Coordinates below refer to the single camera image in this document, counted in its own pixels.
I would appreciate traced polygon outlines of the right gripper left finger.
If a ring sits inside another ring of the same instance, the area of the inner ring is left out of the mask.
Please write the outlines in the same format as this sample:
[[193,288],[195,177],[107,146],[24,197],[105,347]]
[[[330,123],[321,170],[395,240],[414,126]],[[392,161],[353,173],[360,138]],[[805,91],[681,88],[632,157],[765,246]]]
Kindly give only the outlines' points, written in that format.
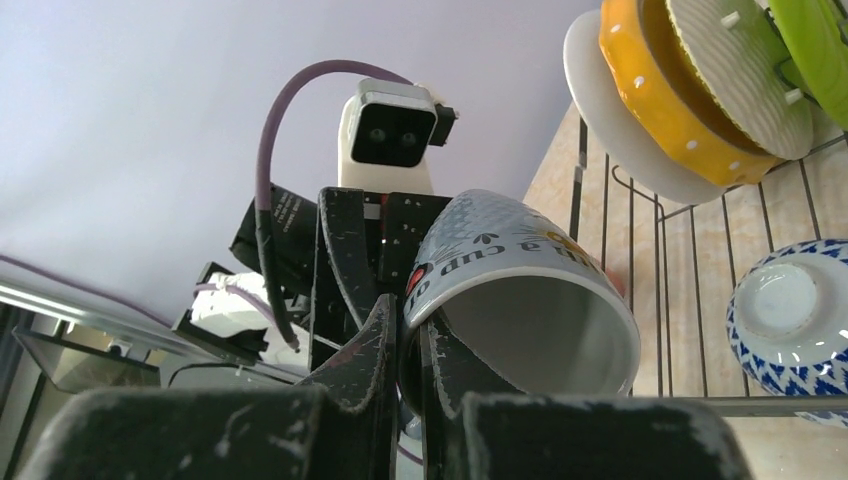
[[101,389],[45,428],[24,479],[392,479],[396,299],[293,386]]

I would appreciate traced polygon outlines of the orange patterned bowl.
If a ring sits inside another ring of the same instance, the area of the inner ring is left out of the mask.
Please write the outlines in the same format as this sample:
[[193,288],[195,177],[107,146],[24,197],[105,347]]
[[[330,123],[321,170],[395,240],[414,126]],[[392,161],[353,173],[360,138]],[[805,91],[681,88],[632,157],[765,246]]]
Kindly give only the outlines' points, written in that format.
[[846,395],[846,240],[799,242],[759,260],[734,288],[725,329],[743,371],[769,394]]

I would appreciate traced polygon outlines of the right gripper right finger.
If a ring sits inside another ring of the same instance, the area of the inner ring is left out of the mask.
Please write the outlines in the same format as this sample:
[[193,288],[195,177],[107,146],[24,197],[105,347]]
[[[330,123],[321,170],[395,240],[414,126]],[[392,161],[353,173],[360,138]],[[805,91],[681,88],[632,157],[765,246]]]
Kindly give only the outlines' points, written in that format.
[[428,479],[749,479],[699,402],[520,393],[436,317],[421,330]]

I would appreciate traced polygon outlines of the woven bamboo tray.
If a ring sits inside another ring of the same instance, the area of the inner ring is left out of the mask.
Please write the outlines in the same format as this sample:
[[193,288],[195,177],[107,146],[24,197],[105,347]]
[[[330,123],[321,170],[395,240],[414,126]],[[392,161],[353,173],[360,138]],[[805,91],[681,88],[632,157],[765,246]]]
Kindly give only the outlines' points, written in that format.
[[766,152],[797,159],[812,147],[809,102],[778,66],[789,53],[755,1],[665,3],[680,44],[726,116]]

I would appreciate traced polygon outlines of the yellow dotted plate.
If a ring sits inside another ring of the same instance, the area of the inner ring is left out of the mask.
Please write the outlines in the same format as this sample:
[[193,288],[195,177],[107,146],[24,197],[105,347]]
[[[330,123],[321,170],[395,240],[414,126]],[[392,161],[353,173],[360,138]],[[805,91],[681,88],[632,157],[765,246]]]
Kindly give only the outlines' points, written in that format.
[[599,46],[621,100],[677,165],[719,187],[756,183],[776,165],[698,79],[663,1],[604,1]]

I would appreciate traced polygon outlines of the white plate green red rim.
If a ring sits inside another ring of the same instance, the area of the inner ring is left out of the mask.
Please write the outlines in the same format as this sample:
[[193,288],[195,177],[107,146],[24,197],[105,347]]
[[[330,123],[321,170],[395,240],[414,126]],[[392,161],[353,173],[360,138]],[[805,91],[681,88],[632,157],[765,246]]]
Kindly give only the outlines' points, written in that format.
[[686,205],[719,198],[723,188],[671,160],[625,107],[598,44],[600,22],[598,10],[580,15],[563,46],[568,88],[588,128],[625,172],[653,193]]

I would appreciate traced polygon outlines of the grey printed mug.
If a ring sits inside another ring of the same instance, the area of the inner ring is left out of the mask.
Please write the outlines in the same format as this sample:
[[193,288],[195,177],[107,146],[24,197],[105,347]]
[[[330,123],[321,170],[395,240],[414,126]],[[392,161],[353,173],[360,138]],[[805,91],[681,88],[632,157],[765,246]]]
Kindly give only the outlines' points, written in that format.
[[637,323],[598,262],[546,216],[492,191],[454,197],[414,260],[398,381],[414,412],[422,409],[417,337],[437,316],[527,393],[626,394],[637,376]]

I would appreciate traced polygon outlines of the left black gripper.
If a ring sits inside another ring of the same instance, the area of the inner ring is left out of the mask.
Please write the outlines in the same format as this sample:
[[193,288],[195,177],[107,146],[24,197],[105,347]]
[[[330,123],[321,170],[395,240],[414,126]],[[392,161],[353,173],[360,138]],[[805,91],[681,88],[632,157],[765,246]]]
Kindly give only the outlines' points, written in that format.
[[270,238],[276,277],[310,301],[308,367],[315,370],[362,328],[377,298],[400,308],[415,257],[449,200],[327,187],[311,201],[273,186]]

